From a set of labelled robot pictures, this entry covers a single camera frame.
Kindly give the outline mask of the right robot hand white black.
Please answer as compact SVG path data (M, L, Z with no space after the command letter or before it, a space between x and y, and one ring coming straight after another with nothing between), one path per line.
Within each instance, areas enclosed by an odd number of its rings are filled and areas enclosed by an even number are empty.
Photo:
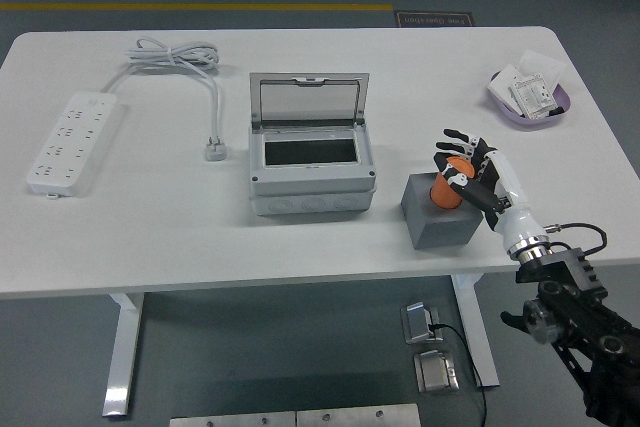
M500 234L513 260L526 251L542 255L549 237L534 219L520 181L498 149L478 136L446 129L446 142L436 144L435 164L447 185L479 208L491 230Z

